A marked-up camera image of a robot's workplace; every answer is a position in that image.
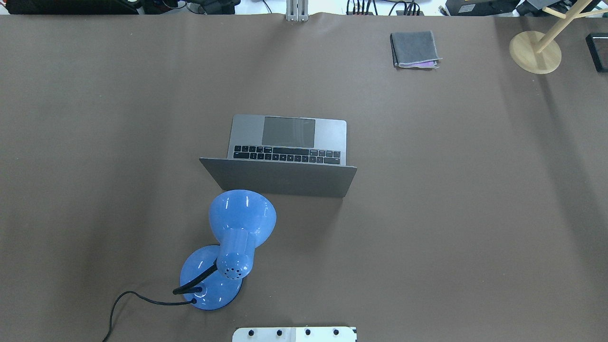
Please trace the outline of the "grey laptop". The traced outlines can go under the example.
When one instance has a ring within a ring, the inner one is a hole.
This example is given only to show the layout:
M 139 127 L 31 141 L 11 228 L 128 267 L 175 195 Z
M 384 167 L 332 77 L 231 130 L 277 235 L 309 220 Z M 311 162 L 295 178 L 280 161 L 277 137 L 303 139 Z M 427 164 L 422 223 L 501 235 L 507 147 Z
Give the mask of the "grey laptop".
M 226 158 L 200 163 L 223 190 L 343 198 L 356 167 L 347 164 L 347 123 L 337 119 L 237 114 Z

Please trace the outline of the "blue desk lamp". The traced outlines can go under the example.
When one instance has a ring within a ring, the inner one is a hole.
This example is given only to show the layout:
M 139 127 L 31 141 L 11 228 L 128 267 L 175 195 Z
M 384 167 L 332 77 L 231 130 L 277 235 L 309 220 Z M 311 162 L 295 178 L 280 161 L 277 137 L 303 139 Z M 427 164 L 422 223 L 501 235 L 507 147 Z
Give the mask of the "blue desk lamp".
M 252 271 L 256 248 L 275 227 L 276 210 L 260 193 L 230 190 L 211 202 L 209 222 L 218 243 L 189 255 L 180 285 L 173 290 L 201 310 L 221 309 L 234 301 Z

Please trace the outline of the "folded grey cloth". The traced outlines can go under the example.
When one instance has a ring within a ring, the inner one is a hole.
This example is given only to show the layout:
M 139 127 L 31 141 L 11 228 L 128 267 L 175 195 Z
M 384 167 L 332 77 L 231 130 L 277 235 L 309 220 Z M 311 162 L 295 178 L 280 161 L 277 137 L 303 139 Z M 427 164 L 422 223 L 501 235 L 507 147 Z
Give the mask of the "folded grey cloth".
M 406 69 L 436 69 L 438 61 L 434 33 L 392 32 L 389 35 L 394 67 Z

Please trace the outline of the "white mounting plate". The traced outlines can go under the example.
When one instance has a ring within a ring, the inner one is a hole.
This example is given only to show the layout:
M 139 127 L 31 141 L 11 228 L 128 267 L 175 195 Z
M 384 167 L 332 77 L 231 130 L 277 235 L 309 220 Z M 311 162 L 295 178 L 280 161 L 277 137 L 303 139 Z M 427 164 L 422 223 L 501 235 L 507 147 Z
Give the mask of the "white mounting plate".
M 232 335 L 233 342 L 356 342 L 356 327 L 243 327 Z

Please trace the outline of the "wooden stand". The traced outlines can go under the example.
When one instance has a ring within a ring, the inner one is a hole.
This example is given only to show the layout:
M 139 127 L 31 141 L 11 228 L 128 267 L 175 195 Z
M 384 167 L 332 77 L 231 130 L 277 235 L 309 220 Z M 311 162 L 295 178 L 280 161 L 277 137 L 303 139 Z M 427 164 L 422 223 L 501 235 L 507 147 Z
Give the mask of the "wooden stand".
M 584 9 L 591 3 L 590 0 L 578 0 L 565 13 L 560 13 L 549 6 L 541 10 L 559 20 L 547 33 L 528 30 L 515 35 L 509 43 L 511 58 L 519 67 L 534 74 L 548 74 L 555 71 L 561 63 L 562 52 L 556 37 L 575 19 L 605 14 L 608 9 Z

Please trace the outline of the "black box at edge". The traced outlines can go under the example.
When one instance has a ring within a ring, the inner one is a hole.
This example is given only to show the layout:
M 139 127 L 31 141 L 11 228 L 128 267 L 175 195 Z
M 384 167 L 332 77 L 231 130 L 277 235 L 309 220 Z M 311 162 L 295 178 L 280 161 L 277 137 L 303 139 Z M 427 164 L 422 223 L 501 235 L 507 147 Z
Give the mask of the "black box at edge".
M 586 43 L 597 72 L 608 72 L 608 33 L 589 33 Z

